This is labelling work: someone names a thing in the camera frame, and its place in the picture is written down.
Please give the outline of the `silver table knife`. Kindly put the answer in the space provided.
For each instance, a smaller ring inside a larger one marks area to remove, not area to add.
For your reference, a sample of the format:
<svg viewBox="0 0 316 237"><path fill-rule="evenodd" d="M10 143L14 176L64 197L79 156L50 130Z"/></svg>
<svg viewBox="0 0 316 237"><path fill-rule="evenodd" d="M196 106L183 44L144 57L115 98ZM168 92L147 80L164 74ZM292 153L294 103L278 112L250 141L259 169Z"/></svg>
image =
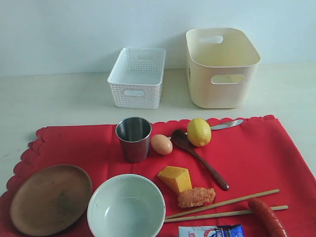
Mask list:
<svg viewBox="0 0 316 237"><path fill-rule="evenodd" d="M229 121L229 122L225 122L225 123L211 126L210 129L211 130L221 130L221 129L231 128L234 126L238 126L238 125L242 124L243 122L244 122L244 119L236 119L233 121Z"/></svg>

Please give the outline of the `wooden chopstick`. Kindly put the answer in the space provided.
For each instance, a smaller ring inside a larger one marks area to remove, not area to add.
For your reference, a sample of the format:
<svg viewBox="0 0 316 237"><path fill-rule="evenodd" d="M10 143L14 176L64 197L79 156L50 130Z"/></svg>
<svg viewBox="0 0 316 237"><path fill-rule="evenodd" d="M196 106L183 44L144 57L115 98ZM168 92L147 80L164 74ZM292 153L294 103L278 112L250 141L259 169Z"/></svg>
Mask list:
<svg viewBox="0 0 316 237"><path fill-rule="evenodd" d="M229 205L229 204L245 201L245 200L248 200L250 198L263 197L263 196L267 196L267 195L271 195L271 194L275 194L275 193L279 193L279 192L280 192L280 189L273 189L273 190L269 190L269 191L264 191L264 192L260 192L260 193L255 193L255 194L251 194L251 195L237 197L237 198L234 198L234 199L230 199L230 200L226 200L226 201L222 201L222 202L217 202L217 203L214 203L214 204L205 205L205 206L194 208L194 209L191 209L191 210L188 210L188 211L184 211L184 212L180 212L180 213L173 214L173 215L170 215L170 216L166 216L165 219L167 220L167 219L178 218L178 217L182 217L182 216L185 216L185 215L188 215L188 214L193 214L193 213L197 213L197 212L201 212L201 211L217 208L217 207L220 207L220 206L225 206L225 205Z"/></svg>
<svg viewBox="0 0 316 237"><path fill-rule="evenodd" d="M241 210L241 211L223 212L223 213L215 213L215 214L205 214L205 215L189 216L189 217L177 217L177 218L165 219L164 223L174 223L174 222L191 221L191 220L213 219L213 218L220 218L220 217L247 215L247 214L252 214L252 213L253 213L253 211L251 211L251 210Z"/></svg>

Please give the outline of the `stainless steel cup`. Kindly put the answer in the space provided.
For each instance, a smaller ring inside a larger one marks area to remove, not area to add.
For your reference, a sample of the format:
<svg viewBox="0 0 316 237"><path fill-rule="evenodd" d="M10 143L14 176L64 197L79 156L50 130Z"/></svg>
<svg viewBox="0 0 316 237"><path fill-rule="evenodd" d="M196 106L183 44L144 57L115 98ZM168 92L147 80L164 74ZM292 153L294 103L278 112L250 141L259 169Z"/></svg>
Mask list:
<svg viewBox="0 0 316 237"><path fill-rule="evenodd" d="M151 131L151 124L141 117L125 118L116 126L116 136L129 162L139 163L147 158Z"/></svg>

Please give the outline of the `fried chicken nugget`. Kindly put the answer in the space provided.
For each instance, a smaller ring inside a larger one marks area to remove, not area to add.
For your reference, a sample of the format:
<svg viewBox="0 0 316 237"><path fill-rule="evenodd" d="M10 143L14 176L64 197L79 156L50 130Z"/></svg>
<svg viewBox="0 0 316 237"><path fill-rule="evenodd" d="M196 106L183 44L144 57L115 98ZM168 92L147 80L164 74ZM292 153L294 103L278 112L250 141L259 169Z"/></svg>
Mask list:
<svg viewBox="0 0 316 237"><path fill-rule="evenodd" d="M212 203L216 196L213 188L196 187L187 191L183 191L178 196L178 206L180 208L191 208L202 206L205 203Z"/></svg>

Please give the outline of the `white perforated plastic basket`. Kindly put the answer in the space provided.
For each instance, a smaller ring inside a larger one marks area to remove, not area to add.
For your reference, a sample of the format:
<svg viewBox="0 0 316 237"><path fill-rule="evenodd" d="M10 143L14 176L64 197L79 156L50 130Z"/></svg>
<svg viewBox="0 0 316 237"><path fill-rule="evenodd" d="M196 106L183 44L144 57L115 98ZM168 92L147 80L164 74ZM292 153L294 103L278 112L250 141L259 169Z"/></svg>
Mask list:
<svg viewBox="0 0 316 237"><path fill-rule="evenodd" d="M163 48L123 48L107 80L115 106L157 109L165 59Z"/></svg>

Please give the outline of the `blue white snack packet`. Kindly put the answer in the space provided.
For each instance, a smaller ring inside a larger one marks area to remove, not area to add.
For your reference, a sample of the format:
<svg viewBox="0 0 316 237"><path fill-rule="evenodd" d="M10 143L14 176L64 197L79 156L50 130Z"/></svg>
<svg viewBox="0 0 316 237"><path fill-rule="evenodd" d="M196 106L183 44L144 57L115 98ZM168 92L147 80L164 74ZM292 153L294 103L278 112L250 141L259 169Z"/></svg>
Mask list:
<svg viewBox="0 0 316 237"><path fill-rule="evenodd" d="M245 237L242 225L178 227L178 237Z"/></svg>

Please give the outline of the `yellow lemon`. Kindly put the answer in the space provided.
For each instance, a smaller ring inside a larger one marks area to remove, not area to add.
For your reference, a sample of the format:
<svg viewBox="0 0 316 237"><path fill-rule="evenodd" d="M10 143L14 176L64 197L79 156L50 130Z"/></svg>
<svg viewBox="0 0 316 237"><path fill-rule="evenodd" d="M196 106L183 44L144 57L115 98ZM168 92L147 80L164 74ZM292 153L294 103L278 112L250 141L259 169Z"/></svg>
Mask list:
<svg viewBox="0 0 316 237"><path fill-rule="evenodd" d="M188 123L187 138L196 147L206 146L211 140L211 128L207 121L195 118Z"/></svg>

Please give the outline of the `orange cheese wedge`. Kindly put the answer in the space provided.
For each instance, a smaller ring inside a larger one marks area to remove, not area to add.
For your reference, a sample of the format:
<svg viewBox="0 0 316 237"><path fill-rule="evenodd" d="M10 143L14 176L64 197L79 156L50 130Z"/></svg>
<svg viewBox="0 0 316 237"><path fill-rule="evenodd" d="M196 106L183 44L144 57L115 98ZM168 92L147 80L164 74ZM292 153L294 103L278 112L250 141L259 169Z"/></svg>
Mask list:
<svg viewBox="0 0 316 237"><path fill-rule="evenodd" d="M166 166L157 176L177 195L192 189L191 178L187 168Z"/></svg>

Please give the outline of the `brown oval plate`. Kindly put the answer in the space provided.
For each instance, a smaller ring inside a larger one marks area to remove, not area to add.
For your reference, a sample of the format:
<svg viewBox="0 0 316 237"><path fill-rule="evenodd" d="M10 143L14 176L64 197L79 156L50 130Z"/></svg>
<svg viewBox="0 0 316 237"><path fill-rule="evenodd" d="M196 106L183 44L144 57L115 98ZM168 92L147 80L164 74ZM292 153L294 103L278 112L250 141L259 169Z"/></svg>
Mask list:
<svg viewBox="0 0 316 237"><path fill-rule="evenodd" d="M28 178L15 193L10 218L20 232L33 237L56 234L77 221L92 195L92 181L82 168L60 164Z"/></svg>

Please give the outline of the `cream plastic bin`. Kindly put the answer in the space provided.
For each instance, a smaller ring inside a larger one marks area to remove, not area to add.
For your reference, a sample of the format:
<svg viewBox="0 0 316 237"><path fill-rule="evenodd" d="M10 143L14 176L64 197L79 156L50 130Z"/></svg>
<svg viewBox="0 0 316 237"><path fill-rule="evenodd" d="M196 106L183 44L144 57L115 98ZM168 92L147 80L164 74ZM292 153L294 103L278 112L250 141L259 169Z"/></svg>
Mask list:
<svg viewBox="0 0 316 237"><path fill-rule="evenodd" d="M186 70L192 102L205 109L243 104L261 57L246 34L234 28L186 32Z"/></svg>

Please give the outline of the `upper wooden chopstick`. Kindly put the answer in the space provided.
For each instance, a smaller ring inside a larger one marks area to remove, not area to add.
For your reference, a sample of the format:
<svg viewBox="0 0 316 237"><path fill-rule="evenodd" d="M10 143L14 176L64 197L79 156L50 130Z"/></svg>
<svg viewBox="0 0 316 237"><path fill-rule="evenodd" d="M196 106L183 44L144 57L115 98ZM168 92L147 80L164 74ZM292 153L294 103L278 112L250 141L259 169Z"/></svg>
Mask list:
<svg viewBox="0 0 316 237"><path fill-rule="evenodd" d="M263 197L263 196L267 196L267 195L271 195L271 194L275 194L275 193L279 193L279 192L280 192L280 189L273 189L273 190L269 190L269 191L264 191L264 192L260 192L260 193L255 193L255 194L251 194L251 195L237 197L237 198L234 198L234 199L230 199L230 200L226 200L226 201L222 201L222 202L217 202L217 203L214 203L214 204L205 205L205 206L194 208L194 209L191 209L191 210L188 210L188 211L184 211L184 212L180 212L180 213L173 214L173 215L170 215L170 216L166 216L165 219L167 220L167 219L178 218L178 217L182 217L182 216L185 216L185 215L188 215L188 214L193 214L193 213L197 213L197 212L201 212L201 211L217 208L217 207L220 207L220 206L225 206L225 205L229 205L229 204L245 201L245 200L248 200L250 198Z"/></svg>

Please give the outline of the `dark wooden spoon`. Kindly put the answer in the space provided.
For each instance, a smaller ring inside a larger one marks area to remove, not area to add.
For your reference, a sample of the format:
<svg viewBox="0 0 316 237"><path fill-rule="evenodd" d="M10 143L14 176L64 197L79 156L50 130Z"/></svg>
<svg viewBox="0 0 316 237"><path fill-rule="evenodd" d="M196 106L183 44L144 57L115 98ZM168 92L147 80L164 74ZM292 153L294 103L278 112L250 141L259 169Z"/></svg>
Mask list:
<svg viewBox="0 0 316 237"><path fill-rule="evenodd" d="M229 190L230 186L225 181L225 179L208 162L206 162L200 155L198 155L195 152L193 145L190 143L190 141L187 138L187 135L182 130L177 129L172 131L171 141L179 148L187 151L195 158L197 158L200 161L200 163L208 170L214 181L222 190Z"/></svg>

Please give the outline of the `brown egg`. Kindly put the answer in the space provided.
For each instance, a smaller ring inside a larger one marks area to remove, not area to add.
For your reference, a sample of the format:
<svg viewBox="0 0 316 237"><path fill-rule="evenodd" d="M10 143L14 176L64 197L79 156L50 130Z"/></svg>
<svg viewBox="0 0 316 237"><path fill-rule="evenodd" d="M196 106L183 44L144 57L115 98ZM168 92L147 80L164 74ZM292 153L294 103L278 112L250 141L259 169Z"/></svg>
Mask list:
<svg viewBox="0 0 316 237"><path fill-rule="evenodd" d="M173 150L170 139L162 134L156 134L151 138L153 150L160 155L168 155Z"/></svg>

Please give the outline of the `red scalloped cloth mat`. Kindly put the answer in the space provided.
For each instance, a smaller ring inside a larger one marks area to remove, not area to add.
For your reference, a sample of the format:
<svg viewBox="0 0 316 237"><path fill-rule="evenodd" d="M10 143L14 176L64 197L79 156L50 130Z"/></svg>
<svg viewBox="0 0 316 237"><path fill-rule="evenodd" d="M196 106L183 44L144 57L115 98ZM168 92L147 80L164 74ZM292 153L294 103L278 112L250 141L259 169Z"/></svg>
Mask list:
<svg viewBox="0 0 316 237"><path fill-rule="evenodd" d="M238 126L212 132L210 143L196 152L228 182L230 189L217 187L209 172L191 154L174 147L160 156L149 151L146 160L129 163L122 153L115 125L44 127L37 140L22 154L7 191L0 198L0 234L19 237L10 220L10 205L17 189L37 171L56 164L84 169L94 188L108 178L135 173L153 180L166 203L166 214L179 213L177 195L157 176L166 166L187 168L194 187L213 187L216 202L273 189L263 197L269 206L287 205L276 213L291 237L316 234L316 181L300 152L277 118L272 115L247 118Z"/></svg>

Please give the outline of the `pale green bowl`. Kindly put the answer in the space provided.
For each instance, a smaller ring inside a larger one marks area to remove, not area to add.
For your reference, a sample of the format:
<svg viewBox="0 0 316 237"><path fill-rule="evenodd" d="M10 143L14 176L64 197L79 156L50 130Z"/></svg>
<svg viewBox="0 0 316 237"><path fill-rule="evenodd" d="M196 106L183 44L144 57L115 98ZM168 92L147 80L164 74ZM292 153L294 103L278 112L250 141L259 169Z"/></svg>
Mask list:
<svg viewBox="0 0 316 237"><path fill-rule="evenodd" d="M95 237L156 237L165 216L160 189L137 174L117 175L102 183L87 208L88 225Z"/></svg>

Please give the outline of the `lower wooden chopstick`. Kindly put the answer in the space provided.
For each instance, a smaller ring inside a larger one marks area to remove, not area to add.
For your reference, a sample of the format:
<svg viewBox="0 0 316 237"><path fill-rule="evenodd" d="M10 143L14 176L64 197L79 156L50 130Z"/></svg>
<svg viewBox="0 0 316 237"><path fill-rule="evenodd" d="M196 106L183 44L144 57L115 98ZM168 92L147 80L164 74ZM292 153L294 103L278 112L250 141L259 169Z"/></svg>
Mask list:
<svg viewBox="0 0 316 237"><path fill-rule="evenodd" d="M189 216L189 217L177 217L177 218L165 219L164 223L174 223L174 222L191 221L191 220L213 219L213 218L220 218L220 217L247 215L247 214L252 214L252 213L253 213L253 211L251 211L251 210L241 210L241 211L223 212L223 213L215 213L215 214L205 214L205 215Z"/></svg>

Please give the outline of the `red sausage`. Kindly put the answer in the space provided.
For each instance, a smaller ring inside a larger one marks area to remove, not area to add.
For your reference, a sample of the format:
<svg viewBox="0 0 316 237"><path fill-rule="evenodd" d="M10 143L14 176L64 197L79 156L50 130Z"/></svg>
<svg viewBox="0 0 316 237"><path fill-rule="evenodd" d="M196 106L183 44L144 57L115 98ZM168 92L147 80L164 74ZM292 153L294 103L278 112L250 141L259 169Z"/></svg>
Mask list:
<svg viewBox="0 0 316 237"><path fill-rule="evenodd" d="M258 198L250 198L247 201L248 207L260 220L271 237L287 237L288 234L277 218L273 210L266 203Z"/></svg>

